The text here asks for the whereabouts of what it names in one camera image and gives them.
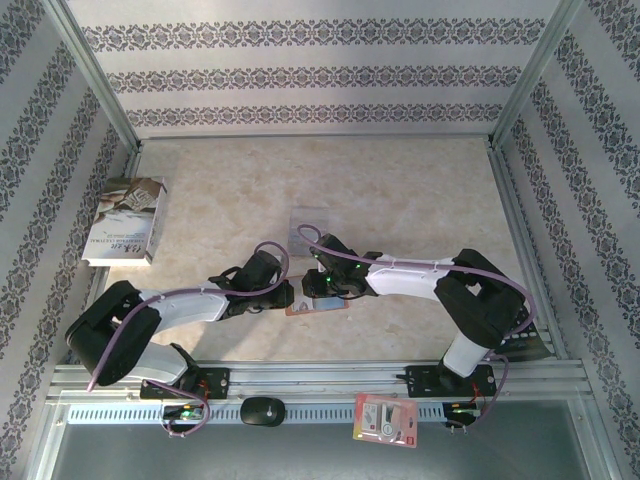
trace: computer mouse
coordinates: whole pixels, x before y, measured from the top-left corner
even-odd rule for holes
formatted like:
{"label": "computer mouse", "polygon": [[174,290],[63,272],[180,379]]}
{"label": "computer mouse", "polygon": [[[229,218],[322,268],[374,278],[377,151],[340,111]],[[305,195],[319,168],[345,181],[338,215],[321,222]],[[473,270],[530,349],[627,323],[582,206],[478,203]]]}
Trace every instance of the computer mouse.
{"label": "computer mouse", "polygon": [[277,427],[284,420],[282,400],[270,397],[252,397],[242,402],[240,420],[247,425]]}

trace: patterned wallpaper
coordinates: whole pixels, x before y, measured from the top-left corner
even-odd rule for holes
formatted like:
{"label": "patterned wallpaper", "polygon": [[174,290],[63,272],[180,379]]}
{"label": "patterned wallpaper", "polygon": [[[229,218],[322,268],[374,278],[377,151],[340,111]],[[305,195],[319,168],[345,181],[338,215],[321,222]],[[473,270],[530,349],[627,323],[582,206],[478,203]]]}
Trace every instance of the patterned wallpaper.
{"label": "patterned wallpaper", "polygon": [[490,133],[557,0],[69,0],[141,138]]}
{"label": "patterned wallpaper", "polygon": [[0,1],[0,479],[19,478],[124,145],[38,0]]}
{"label": "patterned wallpaper", "polygon": [[630,1],[586,2],[503,146],[623,478],[640,478],[639,22]]}

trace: book cover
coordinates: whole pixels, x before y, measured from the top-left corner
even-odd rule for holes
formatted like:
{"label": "book cover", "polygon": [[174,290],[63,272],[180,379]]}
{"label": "book cover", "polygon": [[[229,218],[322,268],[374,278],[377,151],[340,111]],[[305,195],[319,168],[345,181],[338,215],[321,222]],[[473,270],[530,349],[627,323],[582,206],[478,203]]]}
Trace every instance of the book cover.
{"label": "book cover", "polygon": [[82,259],[92,267],[150,265],[166,194],[162,177],[109,179]]}

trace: beige floor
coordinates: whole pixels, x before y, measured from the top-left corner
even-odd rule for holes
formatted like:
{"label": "beige floor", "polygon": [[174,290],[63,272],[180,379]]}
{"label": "beige floor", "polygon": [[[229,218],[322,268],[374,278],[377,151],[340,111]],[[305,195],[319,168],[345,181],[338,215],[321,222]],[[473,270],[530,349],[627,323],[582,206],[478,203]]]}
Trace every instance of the beige floor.
{"label": "beige floor", "polygon": [[[108,283],[195,285],[242,265],[260,241],[286,245],[293,206],[330,209],[330,228],[358,253],[438,259],[479,250],[521,280],[481,139],[375,137],[151,141],[139,175],[169,179],[169,205],[151,267],[113,268]],[[293,259],[292,274],[313,263]],[[456,327],[429,300],[364,298],[349,309],[282,311],[193,324],[156,336],[196,359],[439,359]]]}

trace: marble floor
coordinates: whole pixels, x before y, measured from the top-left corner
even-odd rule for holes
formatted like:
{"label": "marble floor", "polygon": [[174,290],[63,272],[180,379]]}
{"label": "marble floor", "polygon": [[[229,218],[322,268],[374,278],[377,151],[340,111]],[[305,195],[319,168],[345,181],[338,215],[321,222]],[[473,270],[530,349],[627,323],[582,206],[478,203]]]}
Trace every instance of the marble floor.
{"label": "marble floor", "polygon": [[[153,265],[112,268],[108,284],[169,289],[243,265],[263,240],[286,245],[292,207],[324,207],[362,254],[438,259],[482,252],[522,280],[481,138],[280,137],[154,140],[140,176],[164,175],[169,203]],[[293,257],[290,275],[313,267]],[[367,297],[350,308],[283,311],[156,335],[199,360],[430,360],[456,333],[436,302]]]}

